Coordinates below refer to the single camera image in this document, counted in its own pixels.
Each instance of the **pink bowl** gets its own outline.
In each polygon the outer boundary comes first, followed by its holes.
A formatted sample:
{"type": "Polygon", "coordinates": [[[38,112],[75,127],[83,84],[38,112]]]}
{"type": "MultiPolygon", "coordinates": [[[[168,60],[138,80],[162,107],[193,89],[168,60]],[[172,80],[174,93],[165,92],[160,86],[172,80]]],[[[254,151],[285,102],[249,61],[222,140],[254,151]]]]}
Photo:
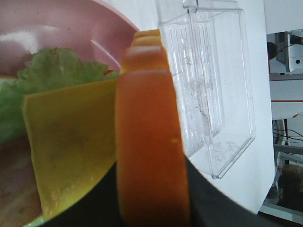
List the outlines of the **pink bowl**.
{"type": "Polygon", "coordinates": [[[119,70],[122,54],[138,30],[99,0],[0,1],[0,15],[0,74],[9,75],[25,68],[31,53],[55,47],[119,70]]]}

